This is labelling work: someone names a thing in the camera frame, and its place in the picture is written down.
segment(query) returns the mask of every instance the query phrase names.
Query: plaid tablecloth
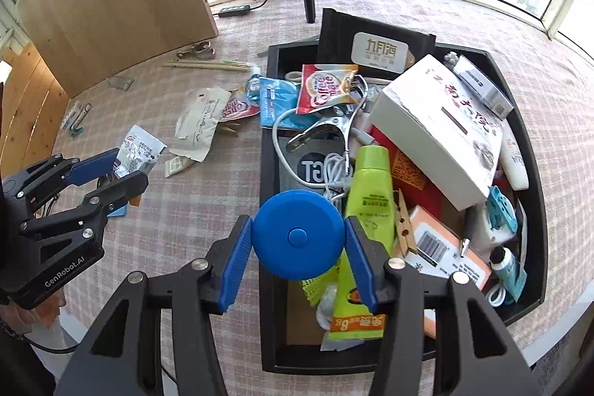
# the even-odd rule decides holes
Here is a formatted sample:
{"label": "plaid tablecloth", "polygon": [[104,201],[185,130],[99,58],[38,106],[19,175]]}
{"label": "plaid tablecloth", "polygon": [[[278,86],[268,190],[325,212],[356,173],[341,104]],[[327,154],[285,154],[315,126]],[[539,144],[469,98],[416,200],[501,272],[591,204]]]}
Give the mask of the plaid tablecloth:
{"label": "plaid tablecloth", "polygon": [[[510,327],[524,347],[550,328],[594,277],[594,69],[580,56],[537,29],[505,14],[459,0],[316,0],[317,23],[305,21],[302,0],[270,0],[246,17],[218,19],[213,40],[218,59],[256,62],[271,44],[320,32],[322,8],[369,17],[448,42],[489,51],[512,89],[538,162],[548,222],[548,285],[545,303]],[[231,89],[245,75],[163,68],[173,53],[126,69],[135,78],[128,92],[106,81],[78,99],[93,105],[84,132],[60,132],[55,153],[86,158],[118,147],[133,124],[166,144],[192,88]],[[239,138],[215,136],[211,153],[168,179],[165,152],[149,176],[141,206],[114,218],[105,229],[105,257],[66,286],[67,309],[90,326],[127,273],[149,276],[176,271],[227,236],[241,213],[258,207],[260,129],[244,120]],[[76,206],[93,185],[71,187],[56,209]],[[372,374],[289,376],[265,373],[260,362],[257,260],[252,253],[238,300],[224,317],[212,317],[216,347],[230,394],[359,395]],[[173,369],[171,318],[163,315],[163,361]],[[434,365],[424,363],[420,394],[430,394]]]}

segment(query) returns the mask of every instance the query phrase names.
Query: blue round tape measure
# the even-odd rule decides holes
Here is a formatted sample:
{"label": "blue round tape measure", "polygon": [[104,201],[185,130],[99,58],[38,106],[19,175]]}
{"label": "blue round tape measure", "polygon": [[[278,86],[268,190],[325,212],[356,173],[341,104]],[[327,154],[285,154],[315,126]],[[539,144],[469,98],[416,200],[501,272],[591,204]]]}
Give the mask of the blue round tape measure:
{"label": "blue round tape measure", "polygon": [[260,207],[252,244],[266,269],[288,280],[323,274],[345,247],[345,224],[322,195],[307,190],[281,192]]}

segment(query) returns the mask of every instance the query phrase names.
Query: green tube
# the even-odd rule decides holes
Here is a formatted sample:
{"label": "green tube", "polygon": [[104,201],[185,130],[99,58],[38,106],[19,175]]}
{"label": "green tube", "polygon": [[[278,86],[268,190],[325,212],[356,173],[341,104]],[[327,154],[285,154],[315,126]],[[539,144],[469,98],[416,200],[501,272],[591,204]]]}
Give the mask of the green tube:
{"label": "green tube", "polygon": [[[381,242],[391,253],[395,213],[387,148],[378,145],[359,148],[345,216],[356,215],[367,236]],[[360,302],[353,272],[343,251],[329,339],[382,337],[384,324],[384,316],[373,316]]]}

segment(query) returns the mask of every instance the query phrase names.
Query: green tube cap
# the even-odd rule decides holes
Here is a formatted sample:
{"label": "green tube cap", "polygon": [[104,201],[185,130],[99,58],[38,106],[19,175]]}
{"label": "green tube cap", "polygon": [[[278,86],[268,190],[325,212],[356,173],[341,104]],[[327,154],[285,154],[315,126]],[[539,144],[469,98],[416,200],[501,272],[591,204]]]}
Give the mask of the green tube cap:
{"label": "green tube cap", "polygon": [[360,147],[357,151],[357,162],[355,170],[364,168],[375,168],[376,170],[390,171],[390,153],[385,147],[369,145]]}

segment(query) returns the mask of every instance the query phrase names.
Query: black pouch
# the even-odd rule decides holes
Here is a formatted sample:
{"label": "black pouch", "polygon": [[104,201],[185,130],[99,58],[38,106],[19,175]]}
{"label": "black pouch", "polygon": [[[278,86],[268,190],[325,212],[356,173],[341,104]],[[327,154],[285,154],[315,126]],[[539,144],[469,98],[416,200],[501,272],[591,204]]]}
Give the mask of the black pouch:
{"label": "black pouch", "polygon": [[324,9],[316,63],[355,64],[360,75],[396,79],[434,48],[433,34]]}

